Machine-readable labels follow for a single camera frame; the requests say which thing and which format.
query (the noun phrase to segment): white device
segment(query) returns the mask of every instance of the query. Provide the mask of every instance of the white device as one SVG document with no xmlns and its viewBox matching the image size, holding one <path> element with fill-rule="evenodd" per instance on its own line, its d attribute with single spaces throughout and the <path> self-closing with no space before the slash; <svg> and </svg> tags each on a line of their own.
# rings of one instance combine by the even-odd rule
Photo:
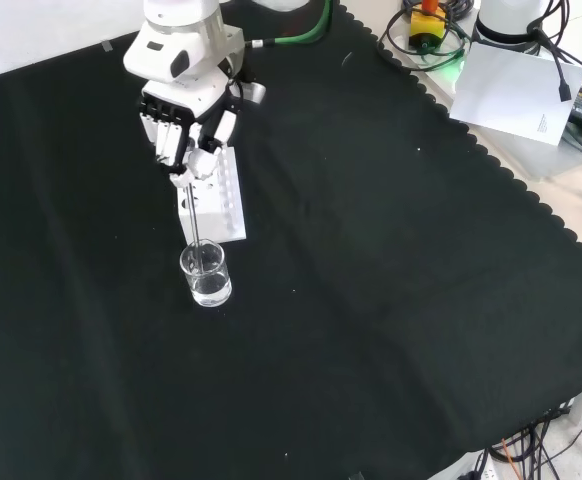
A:
<svg viewBox="0 0 582 480">
<path fill-rule="evenodd" d="M 484 0 L 474 35 L 480 42 L 495 47 L 528 51 L 536 43 L 527 27 L 544 14 L 547 5 L 547 0 Z"/>
<path fill-rule="evenodd" d="M 242 30 L 224 24 L 218 0 L 144 0 L 144 13 L 124 66 L 149 80 L 140 119 L 177 188 L 185 237 L 193 240 L 184 190 L 192 184 L 200 238 L 246 238 L 229 142 L 241 103 L 260 103 L 265 88 L 244 71 Z"/>
</svg>

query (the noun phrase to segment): white wall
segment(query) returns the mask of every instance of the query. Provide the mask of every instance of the white wall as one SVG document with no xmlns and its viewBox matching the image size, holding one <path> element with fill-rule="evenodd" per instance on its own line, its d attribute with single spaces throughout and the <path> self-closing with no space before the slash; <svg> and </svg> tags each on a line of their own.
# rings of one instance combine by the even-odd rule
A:
<svg viewBox="0 0 582 480">
<path fill-rule="evenodd" d="M 140 29 L 142 0 L 0 0 L 0 73 Z"/>
</svg>

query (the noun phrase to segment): white paper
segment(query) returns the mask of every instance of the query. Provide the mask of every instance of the white paper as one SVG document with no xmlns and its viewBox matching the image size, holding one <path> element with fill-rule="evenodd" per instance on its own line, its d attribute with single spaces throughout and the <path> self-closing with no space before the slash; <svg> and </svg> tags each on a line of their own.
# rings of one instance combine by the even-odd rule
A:
<svg viewBox="0 0 582 480">
<path fill-rule="evenodd" d="M 562 64 L 571 101 L 560 101 L 560 77 L 552 59 L 471 46 L 451 118 L 557 145 L 582 84 L 582 67 Z"/>
</svg>

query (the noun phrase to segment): black tablecloth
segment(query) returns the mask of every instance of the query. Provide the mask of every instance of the black tablecloth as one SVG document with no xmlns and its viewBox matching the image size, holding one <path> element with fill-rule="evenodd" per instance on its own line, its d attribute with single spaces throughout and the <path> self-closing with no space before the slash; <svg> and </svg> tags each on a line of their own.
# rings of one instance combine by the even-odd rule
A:
<svg viewBox="0 0 582 480">
<path fill-rule="evenodd" d="M 0 478 L 424 479 L 582 390 L 582 245 L 341 8 L 249 55 L 248 239 L 196 306 L 130 41 L 0 76 Z"/>
</svg>

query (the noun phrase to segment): robotic hand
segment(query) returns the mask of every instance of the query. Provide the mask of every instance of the robotic hand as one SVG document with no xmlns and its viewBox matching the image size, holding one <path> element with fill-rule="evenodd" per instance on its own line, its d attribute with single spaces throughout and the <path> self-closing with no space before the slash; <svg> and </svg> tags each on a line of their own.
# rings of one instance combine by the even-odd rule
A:
<svg viewBox="0 0 582 480">
<path fill-rule="evenodd" d="M 242 30 L 224 24 L 218 0 L 144 0 L 144 12 L 124 66 L 149 80 L 140 119 L 177 188 L 185 237 L 193 238 L 184 190 L 191 183 L 200 237 L 245 238 L 228 143 L 242 102 L 260 103 L 265 88 L 245 71 Z"/>
</svg>

